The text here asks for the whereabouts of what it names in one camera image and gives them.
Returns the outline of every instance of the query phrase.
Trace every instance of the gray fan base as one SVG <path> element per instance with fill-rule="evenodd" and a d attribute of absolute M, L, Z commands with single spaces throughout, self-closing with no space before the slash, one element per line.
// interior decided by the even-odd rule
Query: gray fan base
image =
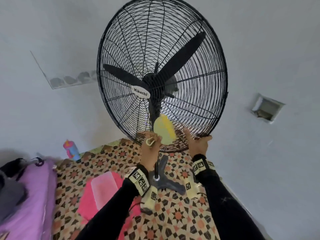
<path fill-rule="evenodd" d="M 159 180 L 156 181 L 154 179 L 155 172 L 149 172 L 149 182 L 151 185 L 155 186 L 158 190 L 160 189 L 170 189 L 178 192 L 181 195 L 186 193 L 186 187 L 184 185 L 179 184 L 178 182 L 174 182 L 167 178 L 165 175 L 165 167 L 167 164 L 169 157 L 163 155 L 159 162 L 158 172 L 159 172 Z"/>

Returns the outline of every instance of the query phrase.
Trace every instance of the floor mat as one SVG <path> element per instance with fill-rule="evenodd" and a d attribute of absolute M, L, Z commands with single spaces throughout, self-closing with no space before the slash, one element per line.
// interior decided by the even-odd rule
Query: floor mat
<path fill-rule="evenodd" d="M 56 209 L 53 239 L 74 239 L 83 228 L 77 213 L 79 199 L 86 181 L 107 171 L 124 176 L 127 169 L 139 162 L 139 145 L 122 140 L 118 146 L 105 145 L 100 153 L 86 152 L 81 160 L 63 165 L 58 170 Z M 183 183 L 190 175 L 191 158 L 187 153 L 164 153 L 169 160 L 165 174 L 173 181 Z M 152 215 L 135 217 L 125 238 L 138 239 L 220 239 L 211 217 L 205 196 L 196 201 L 171 190 L 159 190 Z"/>

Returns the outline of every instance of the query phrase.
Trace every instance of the fan guard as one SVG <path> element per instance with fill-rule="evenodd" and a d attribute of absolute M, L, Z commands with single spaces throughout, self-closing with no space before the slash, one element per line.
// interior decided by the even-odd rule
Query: fan guard
<path fill-rule="evenodd" d="M 142 131 L 151 130 L 149 101 L 107 72 L 112 65 L 139 79 L 153 74 L 200 32 L 206 36 L 187 63 L 167 82 L 161 113 L 173 121 L 178 139 L 162 149 L 188 149 L 183 127 L 195 138 L 209 135 L 223 112 L 228 75 L 221 44 L 208 21 L 182 0 L 132 0 L 111 19 L 99 44 L 98 83 L 103 102 L 115 124 L 141 145 Z"/>

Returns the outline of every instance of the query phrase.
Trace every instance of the person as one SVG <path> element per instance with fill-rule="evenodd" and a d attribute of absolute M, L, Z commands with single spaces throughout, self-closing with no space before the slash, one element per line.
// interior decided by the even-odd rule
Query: person
<path fill-rule="evenodd" d="M 194 140 L 189 129 L 184 128 L 183 130 L 188 141 L 195 178 L 205 188 L 212 218 L 220 239 L 264 239 L 246 210 L 222 184 L 217 172 L 211 167 L 213 164 L 206 160 L 208 141 L 212 139 L 212 136 Z M 151 137 L 154 137 L 155 140 L 152 147 L 146 144 L 146 139 Z M 148 182 L 146 182 L 148 172 L 154 170 L 159 150 L 163 147 L 161 137 L 156 134 L 146 133 L 146 139 L 141 145 L 140 163 L 124 179 L 122 187 L 86 224 L 76 240 L 106 239 L 106 233 L 108 240 L 117 239 L 134 197 L 144 195 L 147 190 L 146 187 L 149 187 Z"/>

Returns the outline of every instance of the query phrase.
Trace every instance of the white wall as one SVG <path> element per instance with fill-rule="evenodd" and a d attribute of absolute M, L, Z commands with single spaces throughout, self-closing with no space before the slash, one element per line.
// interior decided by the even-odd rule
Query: white wall
<path fill-rule="evenodd" d="M 96 83 L 51 90 L 50 76 L 95 69 L 101 35 L 128 0 L 0 0 L 2 153 L 65 156 L 122 137 Z M 208 155 L 274 240 L 320 239 L 320 0 L 186 0 L 216 31 L 229 97 Z M 256 94 L 285 103 L 273 125 Z"/>

